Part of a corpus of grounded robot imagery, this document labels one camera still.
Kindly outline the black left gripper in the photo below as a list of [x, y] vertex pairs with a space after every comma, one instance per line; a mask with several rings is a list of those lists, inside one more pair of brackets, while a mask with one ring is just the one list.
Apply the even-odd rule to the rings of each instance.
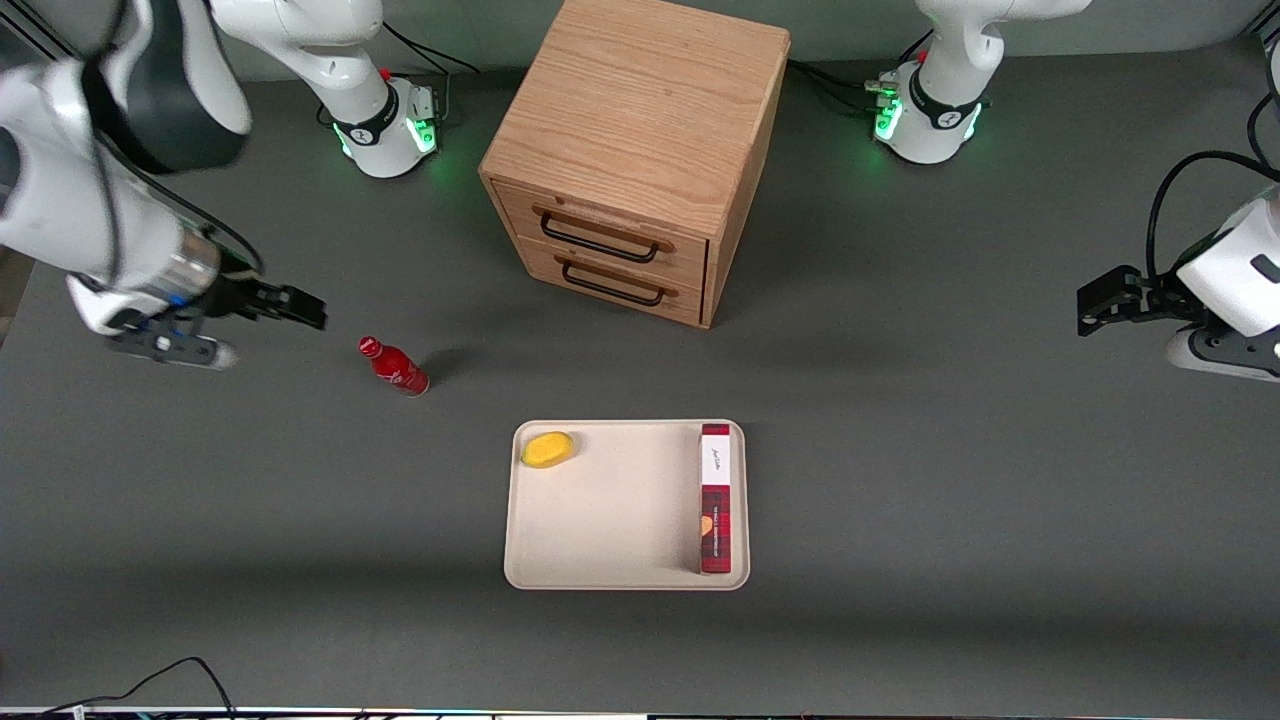
[[[1133, 304], [1140, 306], [1138, 314]], [[1130, 265], [1115, 266], [1078, 290], [1079, 337], [1088, 337], [1115, 323], [1133, 322], [1134, 315], [1137, 323], [1203, 323], [1206, 306], [1175, 272], [1143, 277], [1138, 268]]]

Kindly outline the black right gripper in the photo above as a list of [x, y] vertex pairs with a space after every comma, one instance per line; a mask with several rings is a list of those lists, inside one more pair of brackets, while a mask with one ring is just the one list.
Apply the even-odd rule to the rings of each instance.
[[[236, 315], [256, 322], [261, 316], [253, 307], [260, 284], [260, 275], [248, 261], [230, 250], [220, 250], [218, 275], [189, 302], [189, 311], [206, 318]], [[316, 331], [326, 328], [325, 302], [292, 286], [262, 284], [262, 307], [273, 319]]]

